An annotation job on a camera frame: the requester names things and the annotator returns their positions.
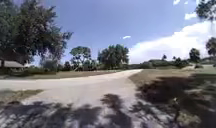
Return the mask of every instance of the tree canopy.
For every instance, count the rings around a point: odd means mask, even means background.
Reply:
[[[128,63],[128,48],[120,44],[111,45],[98,54],[98,61],[107,69],[119,68],[121,64]]]
[[[209,55],[216,55],[216,38],[212,37],[207,41],[206,49]]]
[[[70,54],[72,55],[71,62],[74,64],[75,68],[91,60],[91,50],[88,47],[78,46],[73,48]]]
[[[167,59],[167,56],[164,54],[163,56],[162,56],[162,60],[166,60]]]
[[[54,23],[54,7],[45,8],[37,0],[25,0],[16,6],[11,0],[0,0],[0,53],[2,59],[20,63],[33,56],[50,53],[60,59],[72,33],[61,32]]]
[[[202,20],[216,20],[216,0],[200,0],[196,13]]]
[[[198,49],[192,48],[189,53],[190,61],[198,63],[200,60],[200,51]]]

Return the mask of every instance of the white cloud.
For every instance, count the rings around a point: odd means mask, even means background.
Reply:
[[[188,4],[188,1],[186,1],[184,4],[186,4],[186,5],[187,5],[187,4]]]
[[[196,17],[197,17],[197,14],[195,12],[193,12],[193,13],[186,13],[184,19],[185,20],[190,20],[190,19],[196,18]]]
[[[180,0],[173,0],[173,5],[177,5],[180,3]]]
[[[125,39],[130,39],[131,36],[124,36],[122,39],[125,40]]]
[[[202,22],[186,26],[171,36],[137,43],[130,48],[130,63],[160,59],[163,54],[166,54],[168,59],[172,59],[173,56],[188,58],[191,48],[197,48],[202,56],[207,56],[205,42],[211,36],[216,37],[216,22],[213,24]]]

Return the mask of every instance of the green lawn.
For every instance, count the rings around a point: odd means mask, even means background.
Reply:
[[[130,79],[138,86],[138,98],[170,115],[176,114],[177,98],[181,126],[216,128],[216,69],[143,70]]]

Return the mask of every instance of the palm tree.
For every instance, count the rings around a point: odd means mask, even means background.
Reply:
[[[214,58],[214,65],[216,65],[216,38],[211,37],[207,44],[206,44],[206,49],[208,50],[208,54],[212,55]]]

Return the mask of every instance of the bush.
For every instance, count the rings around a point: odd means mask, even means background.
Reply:
[[[153,67],[152,63],[150,63],[150,62],[128,65],[128,69],[152,69],[152,68],[154,68],[154,67]]]
[[[201,65],[201,64],[196,64],[194,68],[195,68],[195,69],[198,69],[198,68],[204,68],[204,67],[203,67],[203,65]]]
[[[149,60],[153,67],[171,66],[171,63],[166,60]]]
[[[214,64],[214,65],[213,65],[213,67],[215,67],[215,68],[216,68],[216,64]]]
[[[57,60],[42,60],[41,66],[45,69],[45,72],[56,72],[57,71]]]
[[[152,69],[152,68],[154,68],[153,64],[151,62],[144,62],[144,63],[141,64],[140,67],[142,69]]]
[[[71,70],[71,65],[68,61],[66,61],[64,63],[64,68],[63,68],[63,71],[70,71]]]
[[[174,66],[178,67],[178,68],[184,68],[186,66],[188,66],[189,63],[186,60],[181,60],[180,58],[177,58],[174,62]]]

